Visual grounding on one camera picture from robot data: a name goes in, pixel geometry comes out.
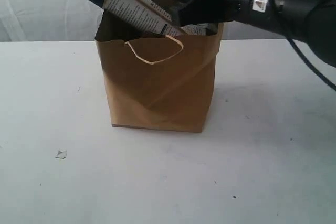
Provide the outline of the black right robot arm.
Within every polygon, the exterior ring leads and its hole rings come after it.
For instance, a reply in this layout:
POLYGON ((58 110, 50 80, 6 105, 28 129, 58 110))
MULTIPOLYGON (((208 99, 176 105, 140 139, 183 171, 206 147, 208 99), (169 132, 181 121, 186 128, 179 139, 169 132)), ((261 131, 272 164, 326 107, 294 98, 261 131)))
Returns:
POLYGON ((176 0, 175 25, 240 22, 306 43, 335 66, 335 0, 176 0))

